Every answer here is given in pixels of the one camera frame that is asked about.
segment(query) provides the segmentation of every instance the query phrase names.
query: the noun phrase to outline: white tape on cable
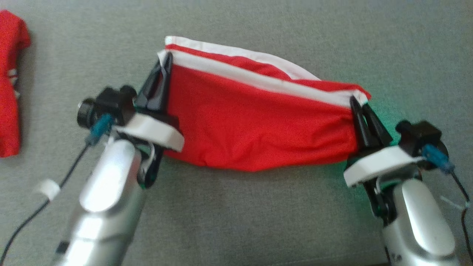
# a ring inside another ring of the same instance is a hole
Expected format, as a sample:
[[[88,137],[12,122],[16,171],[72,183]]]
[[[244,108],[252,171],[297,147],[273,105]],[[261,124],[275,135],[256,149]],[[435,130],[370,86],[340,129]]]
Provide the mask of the white tape on cable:
[[[61,188],[51,179],[46,179],[36,186],[35,191],[44,194],[49,198],[49,201],[52,201],[59,194]]]

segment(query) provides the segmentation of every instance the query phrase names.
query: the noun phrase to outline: blue cable plug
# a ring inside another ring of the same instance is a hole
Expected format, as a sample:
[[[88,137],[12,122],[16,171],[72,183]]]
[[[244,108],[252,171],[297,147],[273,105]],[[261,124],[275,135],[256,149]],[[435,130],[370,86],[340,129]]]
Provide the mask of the blue cable plug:
[[[90,128],[90,133],[86,138],[87,145],[95,146],[103,134],[108,132],[114,124],[114,118],[110,114],[105,114]]]
[[[444,174],[451,174],[455,169],[455,165],[448,160],[448,157],[432,144],[427,144],[422,148],[422,156]]]

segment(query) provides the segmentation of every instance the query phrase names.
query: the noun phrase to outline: red fabric with white stripe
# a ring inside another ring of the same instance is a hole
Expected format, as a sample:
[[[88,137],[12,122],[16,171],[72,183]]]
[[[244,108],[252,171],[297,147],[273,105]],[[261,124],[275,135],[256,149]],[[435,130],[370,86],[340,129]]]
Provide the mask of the red fabric with white stripe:
[[[16,60],[30,45],[26,24],[7,10],[0,11],[0,158],[20,151],[18,106],[13,89]]]
[[[174,56],[168,111],[185,137],[183,151],[167,155],[258,171],[340,162],[356,150],[349,98],[370,98],[360,86],[319,80],[272,55],[181,37],[167,37],[166,50]]]

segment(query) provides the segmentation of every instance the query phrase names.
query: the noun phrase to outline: folded red garment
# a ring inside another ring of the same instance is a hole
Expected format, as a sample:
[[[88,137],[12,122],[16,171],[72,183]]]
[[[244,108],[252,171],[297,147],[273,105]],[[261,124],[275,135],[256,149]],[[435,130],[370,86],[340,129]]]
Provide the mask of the folded red garment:
[[[30,45],[26,24],[7,10],[0,11],[0,158],[20,151],[18,106],[13,85],[17,80],[16,60]]]
[[[356,148],[350,97],[356,84],[320,80],[282,58],[168,36],[168,112],[179,117],[181,153],[199,166],[258,171],[346,160]]]

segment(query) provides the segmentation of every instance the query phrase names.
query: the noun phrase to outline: black cable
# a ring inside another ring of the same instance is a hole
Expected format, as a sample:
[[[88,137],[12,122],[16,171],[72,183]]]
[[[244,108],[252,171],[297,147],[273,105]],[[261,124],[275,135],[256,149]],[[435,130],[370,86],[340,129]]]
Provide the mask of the black cable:
[[[72,164],[72,166],[70,167],[69,169],[69,172],[67,172],[66,176],[64,177],[64,179],[62,180],[62,182],[59,184],[59,188],[62,189],[62,187],[64,186],[64,184],[66,184],[66,182],[69,180],[70,176],[72,175],[72,172],[74,171],[74,169],[76,168],[77,164],[79,163],[79,161],[82,159],[82,156],[84,156],[84,154],[86,153],[87,149],[90,147],[90,145],[86,145],[82,151],[80,152],[80,154],[77,156],[76,160],[74,161],[74,163]],[[43,205],[41,205],[41,207],[39,207],[32,215],[30,215],[20,226],[17,227],[17,229],[15,230],[15,232],[13,233],[13,235],[10,237],[10,239],[8,240],[6,246],[5,246],[5,249],[3,250],[3,254],[1,256],[1,259],[0,259],[0,266],[3,266],[3,262],[5,261],[5,258],[7,257],[7,253],[8,253],[8,250],[10,249],[11,247],[11,244],[13,243],[13,241],[15,240],[15,238],[17,237],[17,235],[20,233],[20,231],[27,225],[31,222],[31,220],[33,220],[42,210],[44,210],[46,208],[46,206],[49,204],[49,202],[51,202],[50,200],[46,200]]]
[[[463,235],[465,237],[465,242],[466,242],[466,251],[468,251],[470,260],[473,263],[473,252],[472,252],[470,238],[468,237],[468,231],[466,230],[466,223],[465,223],[466,210],[468,210],[469,205],[470,205],[470,197],[468,196],[468,193],[466,192],[462,183],[460,183],[460,180],[458,180],[458,177],[456,176],[455,172],[452,171],[451,174],[452,174],[453,180],[455,180],[456,185],[462,191],[463,197],[465,197],[465,200],[466,200],[465,208],[462,211],[461,223],[462,223]]]

